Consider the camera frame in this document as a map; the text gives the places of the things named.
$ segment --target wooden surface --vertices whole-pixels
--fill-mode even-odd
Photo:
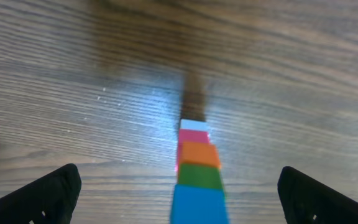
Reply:
[[[358,1],[0,0],[0,197],[72,162],[72,223],[168,223],[180,116],[231,223],[285,222],[283,166],[358,201]]]

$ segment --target brown wooden floor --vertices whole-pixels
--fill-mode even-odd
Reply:
[[[181,115],[231,223],[285,222],[283,166],[358,201],[358,0],[0,0],[0,197],[72,162],[72,223],[168,223]]]

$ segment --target black object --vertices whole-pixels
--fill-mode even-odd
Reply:
[[[358,224],[358,203],[302,172],[284,167],[278,195],[288,224]]]
[[[69,224],[81,190],[74,164],[67,164],[0,198],[0,224]]]

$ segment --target block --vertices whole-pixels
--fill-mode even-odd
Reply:
[[[229,224],[222,190],[176,185],[171,224]]]
[[[221,168],[221,162],[219,160],[216,146],[198,142],[183,142],[179,157],[179,166],[181,164],[195,164]]]
[[[182,164],[178,172],[178,184],[223,190],[218,168],[210,166]]]
[[[179,158],[182,149],[182,143],[184,141],[191,141],[191,142],[200,142],[209,144],[209,137],[206,131],[194,131],[194,130],[186,130],[180,129],[179,136],[178,136],[178,148],[177,148],[177,168],[179,163]]]
[[[208,127],[204,121],[194,121],[189,119],[180,120],[180,129],[194,130],[194,131],[206,131]]]

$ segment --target green block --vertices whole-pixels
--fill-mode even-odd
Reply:
[[[179,169],[178,184],[223,190],[219,169],[210,166],[182,164]]]

